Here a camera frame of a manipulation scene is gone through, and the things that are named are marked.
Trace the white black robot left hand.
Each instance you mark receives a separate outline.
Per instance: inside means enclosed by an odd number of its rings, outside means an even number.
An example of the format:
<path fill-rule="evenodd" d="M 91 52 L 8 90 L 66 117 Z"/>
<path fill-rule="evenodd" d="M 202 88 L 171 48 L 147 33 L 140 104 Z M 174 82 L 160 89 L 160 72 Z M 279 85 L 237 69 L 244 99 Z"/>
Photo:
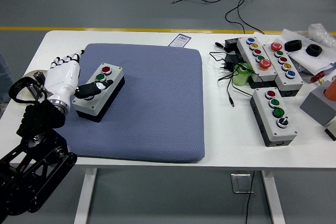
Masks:
<path fill-rule="evenodd" d="M 75 96 L 79 99 L 88 98 L 100 94 L 113 84 L 112 80 L 94 81 L 79 86 L 80 58 L 84 53 L 80 50 L 72 55 L 63 58 L 57 57 L 53 60 L 47 71 L 44 87 L 51 93 L 48 96 L 52 104 L 70 108 L 70 98 Z"/>

